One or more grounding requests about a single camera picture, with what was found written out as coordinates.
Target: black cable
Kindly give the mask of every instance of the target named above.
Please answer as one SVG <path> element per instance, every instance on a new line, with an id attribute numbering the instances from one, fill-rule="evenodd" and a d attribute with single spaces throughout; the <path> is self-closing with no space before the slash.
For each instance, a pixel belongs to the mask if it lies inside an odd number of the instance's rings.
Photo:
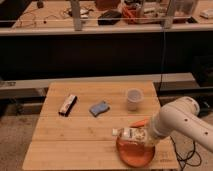
<path id="1" fill-rule="evenodd" d="M 158 92 L 160 92 L 162 88 L 165 58 L 166 58 L 166 31 L 165 28 L 163 27 L 163 52 L 161 58 L 160 83 L 158 86 Z"/>
<path id="2" fill-rule="evenodd" d="M 176 154 L 176 156 L 177 156 L 177 160 L 178 160 L 178 162 L 179 162 L 181 171 L 183 171 L 183 170 L 185 169 L 186 165 L 189 165 L 189 166 L 191 166 L 191 167 L 198 167 L 198 166 L 200 166 L 200 165 L 202 164 L 202 158 L 201 158 L 200 154 L 196 151 L 196 143 L 195 143 L 194 140 L 193 140 L 193 149 L 190 150 L 190 151 L 187 153 L 187 155 L 186 155 L 185 158 L 183 158 L 183 157 L 177 152 L 176 143 L 175 143 L 175 141 L 174 141 L 174 139 L 173 139 L 172 137 L 171 137 L 171 140 L 172 140 L 172 143 L 173 143 L 173 146 L 174 146 L 175 154 Z M 193 158 L 195 154 L 196 154 L 196 155 L 198 156 L 198 158 L 199 158 L 199 163 L 198 163 L 198 164 L 191 164 L 191 163 L 189 163 L 188 161 L 189 161 L 191 158 Z"/>

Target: white cup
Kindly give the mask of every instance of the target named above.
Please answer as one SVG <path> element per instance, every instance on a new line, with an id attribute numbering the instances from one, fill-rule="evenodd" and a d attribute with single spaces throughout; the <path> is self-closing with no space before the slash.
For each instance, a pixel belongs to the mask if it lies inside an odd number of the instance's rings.
<path id="1" fill-rule="evenodd" d="M 126 92 L 126 105 L 130 111 L 137 110 L 142 101 L 143 94 L 139 89 L 132 88 Z"/>

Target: workbench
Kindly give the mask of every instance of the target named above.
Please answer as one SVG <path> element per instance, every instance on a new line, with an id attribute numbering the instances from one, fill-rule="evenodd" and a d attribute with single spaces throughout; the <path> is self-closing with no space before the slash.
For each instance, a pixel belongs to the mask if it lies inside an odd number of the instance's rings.
<path id="1" fill-rule="evenodd" d="M 144 99 L 137 111 L 126 109 L 125 92 L 138 88 Z M 58 114 L 68 94 L 78 97 L 68 117 Z M 110 110 L 93 117 L 89 108 L 106 101 Z M 157 114 L 160 104 L 152 82 L 52 83 L 23 164 L 24 170 L 126 170 L 118 157 L 113 128 Z M 170 138 L 156 147 L 153 161 L 142 169 L 177 169 Z"/>
<path id="2" fill-rule="evenodd" d="M 205 19 L 200 16 L 200 13 L 203 10 L 207 9 L 213 9 L 213 1 L 211 0 L 200 0 L 198 1 L 197 7 L 194 11 L 193 18 L 199 23 L 199 24 L 213 24 L 213 19 Z"/>
<path id="3" fill-rule="evenodd" d="M 94 1 L 80 1 L 81 8 L 92 10 L 89 18 L 84 20 L 84 26 L 97 27 L 98 17 L 106 11 L 99 11 L 95 7 Z M 33 1 L 23 12 L 13 28 L 53 28 L 53 27 L 73 27 L 73 19 L 67 10 L 71 8 L 70 1 L 44 1 L 44 8 L 37 8 L 37 1 Z M 127 25 L 120 20 L 116 26 Z"/>

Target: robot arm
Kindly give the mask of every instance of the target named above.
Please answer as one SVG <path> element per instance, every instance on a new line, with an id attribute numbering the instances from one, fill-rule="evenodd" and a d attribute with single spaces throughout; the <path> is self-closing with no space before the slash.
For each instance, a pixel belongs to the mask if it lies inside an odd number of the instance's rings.
<path id="1" fill-rule="evenodd" d="M 148 123 L 149 136 L 160 140 L 176 130 L 213 152 L 213 126 L 196 116 L 199 110 L 198 103 L 190 97 L 164 105 Z"/>

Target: gray floor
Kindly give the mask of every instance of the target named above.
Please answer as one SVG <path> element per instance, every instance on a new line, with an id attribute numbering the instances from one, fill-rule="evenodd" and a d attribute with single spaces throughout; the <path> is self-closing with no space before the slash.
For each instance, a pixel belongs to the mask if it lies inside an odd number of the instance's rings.
<path id="1" fill-rule="evenodd" d="M 23 160 L 32 138 L 39 115 L 3 116 L 0 120 L 0 171 L 21 171 Z M 204 118 L 213 124 L 213 114 Z M 192 141 L 173 132 L 172 137 L 177 143 L 177 150 L 185 155 L 192 148 Z M 213 154 L 197 144 L 198 152 L 202 157 L 200 167 L 186 167 L 186 171 L 213 170 Z M 190 163 L 196 164 L 197 157 Z"/>
<path id="2" fill-rule="evenodd" d="M 21 171 L 39 115 L 4 116 L 0 120 L 0 171 Z"/>

